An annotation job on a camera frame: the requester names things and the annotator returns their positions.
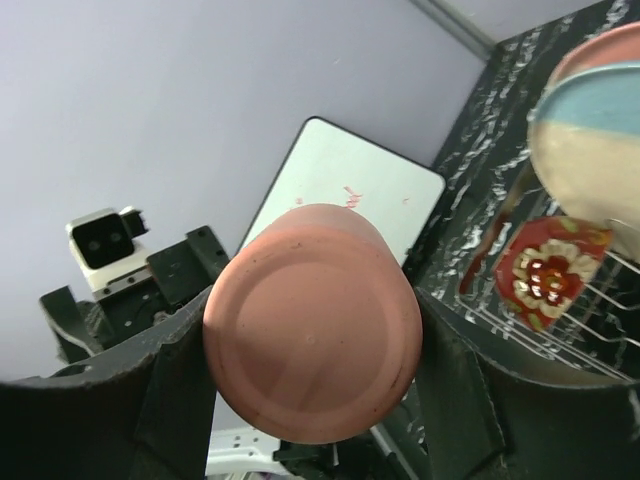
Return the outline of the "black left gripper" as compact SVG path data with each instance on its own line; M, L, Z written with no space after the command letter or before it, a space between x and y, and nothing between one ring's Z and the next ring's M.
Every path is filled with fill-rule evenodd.
M145 258L92 300L68 286L39 299L57 341L58 358L73 364L98 355L161 323L218 278L229 258L208 226Z

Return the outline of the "pink plastic cup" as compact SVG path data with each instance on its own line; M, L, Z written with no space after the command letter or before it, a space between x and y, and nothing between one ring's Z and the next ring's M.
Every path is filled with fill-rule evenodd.
M423 342L418 301L379 231L313 204L268 225L215 281L206 360L226 403L279 439L326 444L402 399Z

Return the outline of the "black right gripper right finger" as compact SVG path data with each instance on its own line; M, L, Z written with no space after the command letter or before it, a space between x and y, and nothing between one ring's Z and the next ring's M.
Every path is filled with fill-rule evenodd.
M638 382L546 360L415 294L434 478L638 478Z

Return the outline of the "red floral ceramic bowl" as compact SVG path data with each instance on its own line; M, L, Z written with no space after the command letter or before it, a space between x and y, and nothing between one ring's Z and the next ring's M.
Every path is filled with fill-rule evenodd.
M603 263L613 231L568 216L524 223L497 261L495 287L530 330L550 329Z

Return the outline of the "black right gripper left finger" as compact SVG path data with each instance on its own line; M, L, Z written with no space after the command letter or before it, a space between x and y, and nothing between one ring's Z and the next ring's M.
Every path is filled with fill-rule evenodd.
M204 478L216 396L208 295L49 378L2 383L2 478Z

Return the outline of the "blue and cream plate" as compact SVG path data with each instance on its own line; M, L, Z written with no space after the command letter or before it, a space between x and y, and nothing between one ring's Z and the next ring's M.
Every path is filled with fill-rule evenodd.
M533 168L564 213L615 232L639 259L639 65L616 63L548 88L528 128Z

